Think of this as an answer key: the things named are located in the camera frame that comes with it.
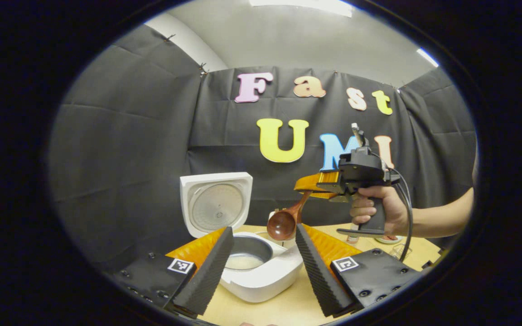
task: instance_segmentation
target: blue letter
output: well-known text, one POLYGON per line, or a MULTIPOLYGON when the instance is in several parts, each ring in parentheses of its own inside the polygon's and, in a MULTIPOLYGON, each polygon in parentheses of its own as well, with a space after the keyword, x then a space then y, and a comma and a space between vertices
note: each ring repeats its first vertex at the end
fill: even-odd
POLYGON ((338 168, 339 156, 350 153, 353 149, 360 147, 356 136, 350 137, 346 149, 335 134, 322 134, 319 140, 324 144, 324 167, 320 171, 331 171, 338 168))

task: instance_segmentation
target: black curtain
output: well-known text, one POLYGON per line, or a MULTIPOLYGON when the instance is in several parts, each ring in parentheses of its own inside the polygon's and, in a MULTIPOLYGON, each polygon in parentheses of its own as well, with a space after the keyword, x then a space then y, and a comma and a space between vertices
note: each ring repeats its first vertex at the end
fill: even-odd
MULTIPOLYGON (((475 136, 468 109, 452 82, 435 69, 400 89, 334 70, 311 68, 251 67, 209 73, 201 85, 191 127, 188 164, 192 174, 245 171, 253 176, 253 193, 248 224, 264 225, 275 208, 292 206, 300 194, 293 191, 300 177, 319 172, 324 163, 321 134, 335 134, 342 147, 353 135, 350 124, 356 122, 376 153, 375 136, 392 139, 391 157, 395 168, 406 178, 413 206, 440 206, 455 200, 472 187, 475 136), (236 103, 240 89, 237 76, 244 73, 271 72, 260 99, 236 103), (294 79, 317 77, 327 94, 322 98, 298 97, 294 79), (364 93, 365 111, 352 109, 346 89, 364 93), (390 98, 391 115, 377 108, 374 91, 382 90, 390 98), (279 146, 288 150, 293 144, 288 120, 309 123, 303 156, 293 163, 274 163, 259 149, 262 118, 283 122, 279 146)), ((311 198, 303 211, 310 225, 348 223, 347 204, 334 204, 311 198)))
POLYGON ((196 62, 141 25, 97 56, 65 96, 50 140, 50 187, 91 262, 191 240, 179 176, 200 80, 196 62))

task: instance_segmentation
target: orange letter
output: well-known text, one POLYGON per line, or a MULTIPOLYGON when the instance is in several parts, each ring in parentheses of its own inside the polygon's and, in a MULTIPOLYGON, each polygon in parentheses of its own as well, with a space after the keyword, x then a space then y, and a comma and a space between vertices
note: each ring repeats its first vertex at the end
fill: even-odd
POLYGON ((321 81, 312 76, 298 77, 294 80, 297 85, 294 93, 299 97, 324 97, 325 91, 321 87, 321 81))
POLYGON ((388 136, 376 136, 373 138, 377 142, 377 146, 380 149, 380 157, 386 162, 389 168, 394 168, 392 163, 392 156, 390 155, 390 142, 392 138, 388 136))
POLYGON ((366 101, 364 101, 364 93, 361 90, 355 88, 348 88, 346 90, 346 94, 348 97, 348 102, 350 106, 356 110, 364 111, 366 109, 366 101))

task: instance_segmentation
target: hand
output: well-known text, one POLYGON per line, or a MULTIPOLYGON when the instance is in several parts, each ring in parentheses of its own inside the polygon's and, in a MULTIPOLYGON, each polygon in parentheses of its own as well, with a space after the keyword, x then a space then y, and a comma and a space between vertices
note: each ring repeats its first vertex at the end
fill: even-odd
POLYGON ((373 201, 368 197, 382 199, 384 210, 386 211, 386 224, 384 225, 385 235, 406 235, 408 230, 408 210, 398 197, 398 193, 393 187, 373 186, 369 188, 359 188, 356 199, 352 202, 350 215, 352 223, 358 225, 369 221, 376 213, 373 208, 373 201))

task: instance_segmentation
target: ceiling light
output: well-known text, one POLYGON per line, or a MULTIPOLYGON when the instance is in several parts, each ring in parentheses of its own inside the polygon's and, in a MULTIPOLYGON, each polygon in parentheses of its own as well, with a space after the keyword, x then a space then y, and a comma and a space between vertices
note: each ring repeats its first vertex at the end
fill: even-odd
POLYGON ((418 49, 418 50, 416 50, 416 52, 418 52, 418 54, 420 54, 423 58, 428 60, 428 62, 430 62, 433 66, 435 66, 435 67, 439 66, 439 64, 433 58, 431 58, 428 55, 428 53, 426 53, 423 49, 418 49))
POLYGON ((352 17, 352 6, 340 0, 249 0, 253 7, 257 6, 298 6, 313 8, 352 17))

